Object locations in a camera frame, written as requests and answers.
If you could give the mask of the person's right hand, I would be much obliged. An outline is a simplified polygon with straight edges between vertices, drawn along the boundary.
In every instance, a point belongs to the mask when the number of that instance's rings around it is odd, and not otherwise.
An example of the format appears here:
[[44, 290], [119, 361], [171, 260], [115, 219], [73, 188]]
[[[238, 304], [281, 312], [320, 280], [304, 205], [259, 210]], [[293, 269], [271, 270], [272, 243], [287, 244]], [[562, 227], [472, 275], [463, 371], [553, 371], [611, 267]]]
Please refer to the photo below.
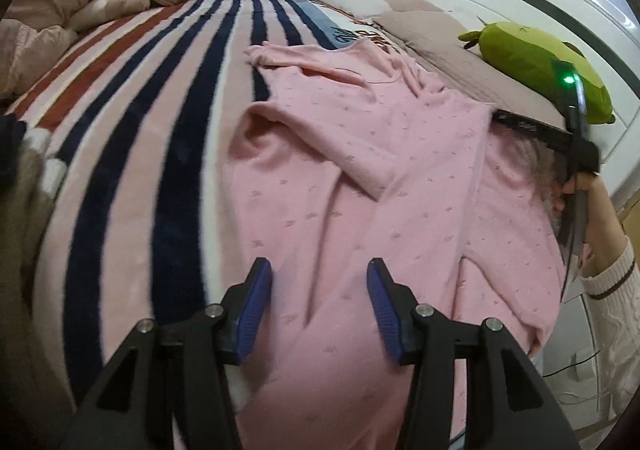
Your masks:
[[617, 219], [613, 203], [605, 183], [599, 175], [577, 173], [567, 182], [552, 184], [552, 202], [556, 212], [562, 212], [566, 196], [576, 192], [587, 195], [586, 242], [591, 250], [591, 260], [597, 273], [610, 268], [626, 250], [628, 239]]

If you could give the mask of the right forearm white sleeve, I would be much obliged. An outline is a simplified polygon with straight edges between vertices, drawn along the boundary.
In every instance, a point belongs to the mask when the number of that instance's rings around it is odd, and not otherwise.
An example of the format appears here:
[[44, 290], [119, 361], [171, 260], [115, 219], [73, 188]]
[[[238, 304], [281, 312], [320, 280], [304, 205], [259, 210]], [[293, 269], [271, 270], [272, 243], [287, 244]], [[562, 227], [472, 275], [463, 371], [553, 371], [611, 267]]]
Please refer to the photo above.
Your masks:
[[639, 268], [630, 240], [605, 270], [588, 262], [580, 280], [600, 349], [601, 387], [611, 412], [622, 414], [639, 385]]

